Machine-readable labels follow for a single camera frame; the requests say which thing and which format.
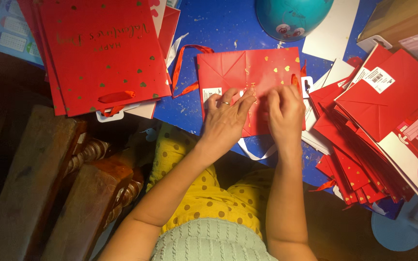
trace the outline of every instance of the woman's right hand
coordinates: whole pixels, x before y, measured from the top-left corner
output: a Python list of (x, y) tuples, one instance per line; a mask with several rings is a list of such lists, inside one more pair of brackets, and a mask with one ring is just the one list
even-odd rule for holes
[(268, 96), (269, 128), (278, 151), (301, 145), (305, 105), (296, 86), (273, 88)]

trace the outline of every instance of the hand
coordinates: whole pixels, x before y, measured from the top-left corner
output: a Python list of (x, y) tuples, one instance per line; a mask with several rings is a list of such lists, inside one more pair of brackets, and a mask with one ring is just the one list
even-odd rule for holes
[(269, 128), (277, 148), (288, 150), (301, 144), (302, 120), (306, 107), (296, 86), (281, 86), (270, 91)]
[[(204, 134), (196, 145), (204, 153), (208, 164), (227, 153), (241, 138), (241, 131), (251, 105), (256, 101), (254, 88), (249, 88), (232, 106), (231, 102), (238, 90), (231, 88), (223, 96), (213, 94), (207, 103), (209, 106), (204, 125)], [(216, 101), (221, 100), (217, 108)]]

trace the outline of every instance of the cartoon face on balloon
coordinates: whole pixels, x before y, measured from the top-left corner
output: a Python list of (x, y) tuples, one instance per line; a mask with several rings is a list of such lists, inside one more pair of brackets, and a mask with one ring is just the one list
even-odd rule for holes
[(283, 39), (288, 39), (290, 37), (296, 37), (296, 36), (302, 35), (304, 33), (304, 28), (298, 27), (292, 30), (292, 28), (289, 25), (281, 24), (277, 26), (276, 31), (277, 33), (280, 33), (283, 35)]

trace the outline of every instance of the teal balloon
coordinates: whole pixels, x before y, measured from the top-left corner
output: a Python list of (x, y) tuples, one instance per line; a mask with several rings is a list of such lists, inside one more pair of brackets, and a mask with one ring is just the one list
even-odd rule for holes
[(327, 16), (333, 0), (257, 0), (256, 13), (264, 31), (293, 42), (306, 37)]

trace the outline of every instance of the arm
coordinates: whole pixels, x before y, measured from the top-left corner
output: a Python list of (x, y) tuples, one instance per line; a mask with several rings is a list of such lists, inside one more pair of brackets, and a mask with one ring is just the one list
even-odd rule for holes
[(216, 106), (219, 99), (230, 103), (237, 92), (230, 89), (223, 97), (214, 94), (207, 100), (209, 110), (203, 136), (122, 221), (100, 261), (149, 260), (161, 227), (174, 214), (191, 183), (241, 138), (247, 112), (256, 101), (252, 96), (254, 89), (248, 90), (233, 106)]
[(269, 127), (278, 148), (267, 203), (266, 230), (269, 252), (280, 261), (316, 261), (307, 244), (302, 191), (301, 123), (305, 106), (295, 86), (269, 94)]

